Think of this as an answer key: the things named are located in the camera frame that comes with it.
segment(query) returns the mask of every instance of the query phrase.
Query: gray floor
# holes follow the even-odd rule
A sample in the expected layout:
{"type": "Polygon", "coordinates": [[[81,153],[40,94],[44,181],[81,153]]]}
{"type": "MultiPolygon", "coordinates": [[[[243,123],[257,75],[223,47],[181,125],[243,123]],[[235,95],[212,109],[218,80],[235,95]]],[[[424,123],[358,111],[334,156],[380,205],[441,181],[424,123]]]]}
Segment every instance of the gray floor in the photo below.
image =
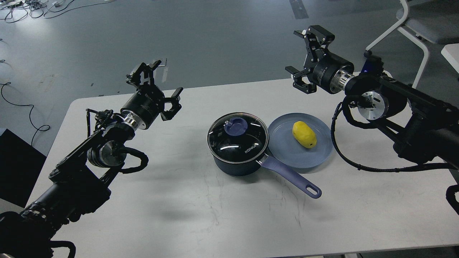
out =
{"type": "MultiPolygon", "coordinates": [[[[301,67],[305,57],[304,42],[293,30],[319,24],[336,35],[330,50],[359,69],[365,46],[396,22],[401,7],[397,0],[304,0],[305,18],[296,19],[291,1],[117,0],[53,19],[0,21],[0,59],[6,60],[0,83],[11,81],[3,94],[14,103],[35,104],[33,122],[51,126],[34,140],[46,155],[73,100],[133,93],[124,76],[140,62],[167,58],[167,68],[157,71],[163,90],[289,78],[284,67],[301,67]]],[[[443,46],[429,47],[432,57],[418,89],[459,106],[459,75],[441,56],[443,46]]],[[[405,83],[414,80],[422,59],[422,51],[399,32],[373,53],[405,83]]],[[[30,142],[35,130],[29,108],[3,100],[0,108],[0,128],[30,142]]],[[[364,257],[455,257],[450,248],[442,250],[448,256],[408,250],[364,257]]]]}

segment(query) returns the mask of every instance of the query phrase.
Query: handle hole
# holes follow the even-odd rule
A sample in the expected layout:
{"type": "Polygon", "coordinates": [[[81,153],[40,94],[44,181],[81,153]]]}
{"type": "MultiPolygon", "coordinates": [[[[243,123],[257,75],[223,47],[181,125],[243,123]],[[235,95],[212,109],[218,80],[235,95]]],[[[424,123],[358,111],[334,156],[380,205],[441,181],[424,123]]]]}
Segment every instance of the handle hole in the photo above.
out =
{"type": "Polygon", "coordinates": [[[312,194],[314,195],[317,195],[318,192],[316,190],[314,190],[314,188],[310,187],[310,186],[306,186],[306,190],[308,190],[309,192],[311,192],[312,194]]]}

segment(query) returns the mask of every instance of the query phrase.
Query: white table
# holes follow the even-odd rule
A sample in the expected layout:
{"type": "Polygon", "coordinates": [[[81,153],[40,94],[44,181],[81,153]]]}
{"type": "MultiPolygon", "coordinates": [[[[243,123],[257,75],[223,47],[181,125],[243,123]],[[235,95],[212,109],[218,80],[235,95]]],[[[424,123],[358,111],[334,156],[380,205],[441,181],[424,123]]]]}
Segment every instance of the white table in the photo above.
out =
{"type": "MultiPolygon", "coordinates": [[[[333,152],[322,165],[298,170],[322,189],[317,200],[263,168],[242,178],[221,172],[206,136],[224,114],[248,112],[269,125],[280,115],[306,112],[330,126],[344,94],[319,89],[306,95],[291,84],[283,79],[185,89],[183,108],[173,120],[157,119],[126,143],[148,155],[148,167],[119,175],[109,201],[63,226],[54,239],[73,241],[77,257],[85,258],[288,257],[459,244],[459,216],[445,200],[446,188],[454,184],[447,170],[357,171],[333,152]]],[[[51,185],[47,176],[54,166],[86,138],[84,109],[117,111],[130,96],[71,104],[30,201],[51,185]]],[[[409,116],[405,110],[394,121],[409,116]]],[[[338,119],[336,137],[358,163],[412,165],[396,156],[381,132],[354,128],[344,117],[338,119]]],[[[137,162],[128,159],[127,165],[137,162]]],[[[56,256],[65,257],[67,251],[60,249],[56,256]]]]}
{"type": "Polygon", "coordinates": [[[449,44],[443,47],[442,55],[451,64],[452,67],[459,73],[459,43],[449,44]]]}
{"type": "Polygon", "coordinates": [[[14,211],[14,212],[21,212],[24,208],[21,206],[18,206],[14,203],[11,203],[9,201],[5,201],[3,199],[0,199],[0,213],[6,212],[6,211],[14,211]]]}

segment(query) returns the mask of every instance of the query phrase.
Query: chair leg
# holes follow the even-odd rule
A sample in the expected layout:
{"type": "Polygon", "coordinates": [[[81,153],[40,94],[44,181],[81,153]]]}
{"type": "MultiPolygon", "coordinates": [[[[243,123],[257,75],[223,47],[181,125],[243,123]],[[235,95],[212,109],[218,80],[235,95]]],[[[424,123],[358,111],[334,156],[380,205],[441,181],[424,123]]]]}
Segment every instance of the chair leg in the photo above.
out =
{"type": "Polygon", "coordinates": [[[383,38],[385,38],[387,35],[389,35],[389,33],[394,31],[395,29],[397,29],[400,25],[402,25],[406,21],[406,19],[408,17],[408,12],[409,12],[409,6],[408,6],[408,3],[407,3],[407,0],[400,0],[400,3],[403,6],[403,16],[402,16],[402,18],[400,20],[398,20],[396,23],[394,23],[394,25],[392,25],[389,29],[387,29],[387,31],[385,31],[383,34],[381,34],[381,36],[379,36],[377,39],[375,39],[373,42],[371,42],[371,44],[368,45],[365,48],[366,51],[369,51],[376,44],[378,44],[381,40],[383,40],[383,38]]]}
{"type": "Polygon", "coordinates": [[[399,27],[397,30],[403,34],[405,37],[407,37],[409,40],[411,40],[413,43],[415,43],[418,47],[422,49],[424,52],[424,58],[422,58],[421,66],[419,67],[418,73],[416,75],[416,78],[414,78],[413,82],[413,88],[416,89],[416,86],[419,83],[419,80],[421,79],[422,73],[424,72],[425,66],[427,65],[427,61],[429,60],[429,50],[427,49],[427,46],[419,39],[411,35],[405,28],[399,27]]]}

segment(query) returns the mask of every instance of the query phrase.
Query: black box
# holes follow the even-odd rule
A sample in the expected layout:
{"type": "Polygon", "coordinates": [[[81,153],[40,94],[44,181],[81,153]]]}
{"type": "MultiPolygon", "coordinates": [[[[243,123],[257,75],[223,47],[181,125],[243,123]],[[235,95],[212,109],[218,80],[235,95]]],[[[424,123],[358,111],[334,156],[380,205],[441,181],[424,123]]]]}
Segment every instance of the black box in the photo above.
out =
{"type": "Polygon", "coordinates": [[[45,159],[10,130],[0,128],[0,198],[24,208],[45,159]]]}

